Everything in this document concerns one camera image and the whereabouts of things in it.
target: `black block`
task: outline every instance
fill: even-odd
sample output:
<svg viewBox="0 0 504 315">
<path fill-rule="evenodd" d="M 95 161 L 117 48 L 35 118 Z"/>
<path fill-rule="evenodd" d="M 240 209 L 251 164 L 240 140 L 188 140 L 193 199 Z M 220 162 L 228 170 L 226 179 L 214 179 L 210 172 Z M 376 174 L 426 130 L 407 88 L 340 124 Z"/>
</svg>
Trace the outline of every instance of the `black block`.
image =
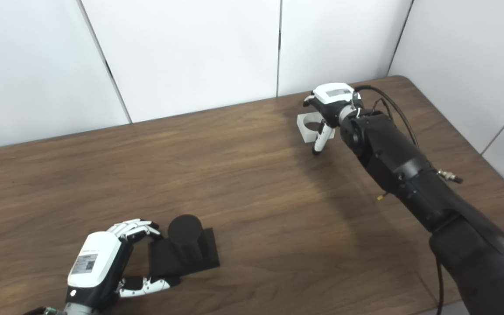
<svg viewBox="0 0 504 315">
<path fill-rule="evenodd" d="M 212 228 L 191 233 L 190 236 L 186 240 L 177 238 L 176 244 L 170 238 L 149 244 L 149 272 L 152 277 L 181 277 L 221 265 Z"/>
</svg>

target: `robotic finger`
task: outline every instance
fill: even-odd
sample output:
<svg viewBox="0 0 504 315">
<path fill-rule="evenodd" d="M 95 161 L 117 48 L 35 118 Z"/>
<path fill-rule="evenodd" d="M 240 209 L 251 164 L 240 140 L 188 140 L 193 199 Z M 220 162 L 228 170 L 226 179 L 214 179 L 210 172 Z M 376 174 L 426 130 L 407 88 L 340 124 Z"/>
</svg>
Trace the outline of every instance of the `robotic finger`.
<svg viewBox="0 0 504 315">
<path fill-rule="evenodd" d="M 134 244 L 141 241 L 146 236 L 150 236 L 154 240 L 161 239 L 162 235 L 157 229 L 158 224 L 153 221 L 133 219 L 114 224 L 107 231 L 113 233 L 118 238 L 125 239 L 131 244 Z"/>
<path fill-rule="evenodd" d="M 130 298 L 169 289 L 180 284 L 180 278 L 124 277 L 122 283 L 120 297 Z"/>
<path fill-rule="evenodd" d="M 328 139 L 332 134 L 332 130 L 334 130 L 334 128 L 330 127 L 330 125 L 326 123 L 326 120 L 322 119 L 320 122 L 320 128 L 318 128 L 316 140 L 314 141 L 314 146 L 312 146 L 312 154 L 318 155 L 322 152 L 322 149 L 324 149 L 326 142 L 328 142 Z"/>
</svg>

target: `black square base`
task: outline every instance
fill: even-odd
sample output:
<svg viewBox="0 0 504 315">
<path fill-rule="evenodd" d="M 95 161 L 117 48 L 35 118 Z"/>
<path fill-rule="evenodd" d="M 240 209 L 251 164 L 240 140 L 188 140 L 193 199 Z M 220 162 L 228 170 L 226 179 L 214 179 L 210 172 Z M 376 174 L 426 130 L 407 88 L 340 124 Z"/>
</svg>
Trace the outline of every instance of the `black square base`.
<svg viewBox="0 0 504 315">
<path fill-rule="evenodd" d="M 181 277 L 190 273 L 198 273 L 207 269 L 219 267 L 219 256 L 212 228 L 203 230 L 207 241 L 206 257 L 194 265 L 184 265 L 176 256 L 170 239 L 165 238 L 149 244 L 149 274 L 152 277 Z"/>
</svg>

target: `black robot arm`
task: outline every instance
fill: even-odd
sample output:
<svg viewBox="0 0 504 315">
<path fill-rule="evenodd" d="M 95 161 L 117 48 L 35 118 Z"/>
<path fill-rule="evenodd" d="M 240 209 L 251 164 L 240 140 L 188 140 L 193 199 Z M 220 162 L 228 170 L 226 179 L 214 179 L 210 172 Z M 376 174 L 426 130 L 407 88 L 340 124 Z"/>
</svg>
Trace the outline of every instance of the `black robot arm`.
<svg viewBox="0 0 504 315">
<path fill-rule="evenodd" d="M 450 189 L 387 115 L 355 107 L 332 115 L 341 118 L 342 140 L 374 181 L 431 233 L 430 248 L 470 314 L 504 315 L 504 232 Z"/>
</svg>

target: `metal connector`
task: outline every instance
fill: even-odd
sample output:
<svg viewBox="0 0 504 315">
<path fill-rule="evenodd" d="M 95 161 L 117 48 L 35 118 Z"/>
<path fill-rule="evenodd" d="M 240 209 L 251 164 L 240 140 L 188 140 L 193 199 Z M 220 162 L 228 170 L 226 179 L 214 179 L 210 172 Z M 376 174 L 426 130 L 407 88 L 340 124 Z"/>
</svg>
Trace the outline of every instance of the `metal connector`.
<svg viewBox="0 0 504 315">
<path fill-rule="evenodd" d="M 59 309 L 55 309 L 53 307 L 46 307 L 44 310 L 44 315 L 63 315 L 64 313 Z"/>
<path fill-rule="evenodd" d="M 462 177 L 458 177 L 454 173 L 452 173 L 450 171 L 444 171 L 442 169 L 437 171 L 437 175 L 442 177 L 442 179 L 444 179 L 447 182 L 455 182 L 458 184 L 462 184 L 462 182 L 464 181 L 464 179 L 462 179 Z"/>
</svg>

